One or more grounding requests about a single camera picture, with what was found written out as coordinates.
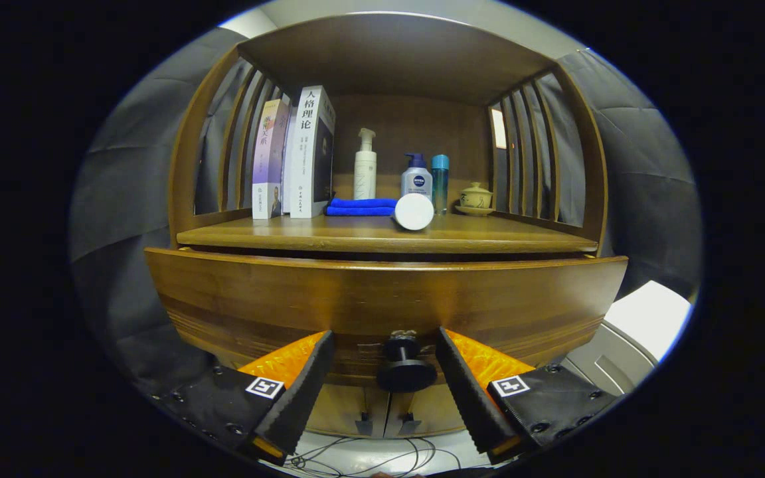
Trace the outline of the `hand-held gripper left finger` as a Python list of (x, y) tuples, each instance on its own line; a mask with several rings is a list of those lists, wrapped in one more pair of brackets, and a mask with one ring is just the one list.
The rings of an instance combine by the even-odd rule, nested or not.
[(296, 451), (334, 354), (334, 334), (322, 331), (240, 368), (213, 367), (154, 399), (221, 447), (284, 465)]

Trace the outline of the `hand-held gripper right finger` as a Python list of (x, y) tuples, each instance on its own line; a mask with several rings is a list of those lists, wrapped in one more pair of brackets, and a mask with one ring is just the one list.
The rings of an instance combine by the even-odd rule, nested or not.
[(444, 327), (435, 356), (473, 444), (492, 465), (568, 438), (619, 400), (567, 366), (529, 366)]

